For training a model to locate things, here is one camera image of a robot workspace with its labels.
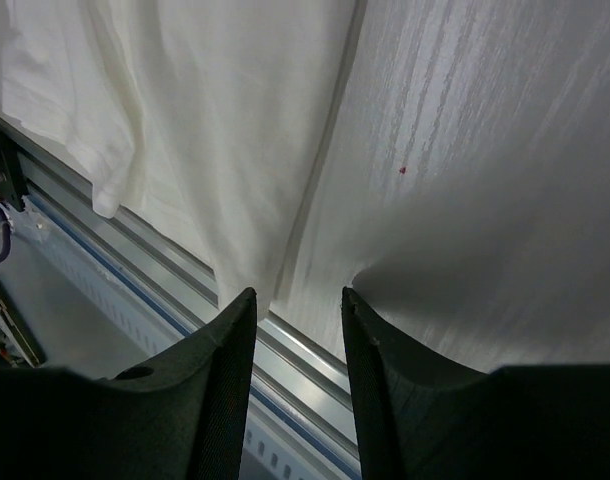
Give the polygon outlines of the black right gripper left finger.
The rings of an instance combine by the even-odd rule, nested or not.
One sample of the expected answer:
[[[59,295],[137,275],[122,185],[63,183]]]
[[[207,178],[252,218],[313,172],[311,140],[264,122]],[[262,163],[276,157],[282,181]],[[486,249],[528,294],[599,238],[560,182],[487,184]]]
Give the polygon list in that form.
[[[0,479],[234,479],[257,331],[253,289],[112,379],[0,368]]]

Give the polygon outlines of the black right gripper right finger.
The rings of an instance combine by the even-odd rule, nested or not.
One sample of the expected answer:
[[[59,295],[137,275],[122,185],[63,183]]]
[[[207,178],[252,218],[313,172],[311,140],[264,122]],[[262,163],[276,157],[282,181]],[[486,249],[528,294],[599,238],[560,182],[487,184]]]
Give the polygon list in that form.
[[[349,288],[342,327],[364,478],[610,479],[610,365],[481,373]]]

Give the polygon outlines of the white t shirt robot print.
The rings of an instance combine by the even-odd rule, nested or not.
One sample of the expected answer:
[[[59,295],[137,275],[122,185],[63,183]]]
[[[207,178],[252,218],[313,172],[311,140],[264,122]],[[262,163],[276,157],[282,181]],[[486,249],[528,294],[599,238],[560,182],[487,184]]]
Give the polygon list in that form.
[[[94,211],[141,215],[271,303],[351,1],[10,1],[2,111],[62,148]]]

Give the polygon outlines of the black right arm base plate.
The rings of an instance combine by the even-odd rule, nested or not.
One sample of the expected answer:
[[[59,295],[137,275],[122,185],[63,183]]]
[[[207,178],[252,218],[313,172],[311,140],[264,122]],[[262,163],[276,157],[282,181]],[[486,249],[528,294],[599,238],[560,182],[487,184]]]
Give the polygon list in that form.
[[[0,130],[0,196],[16,211],[25,210],[28,189],[16,144]]]

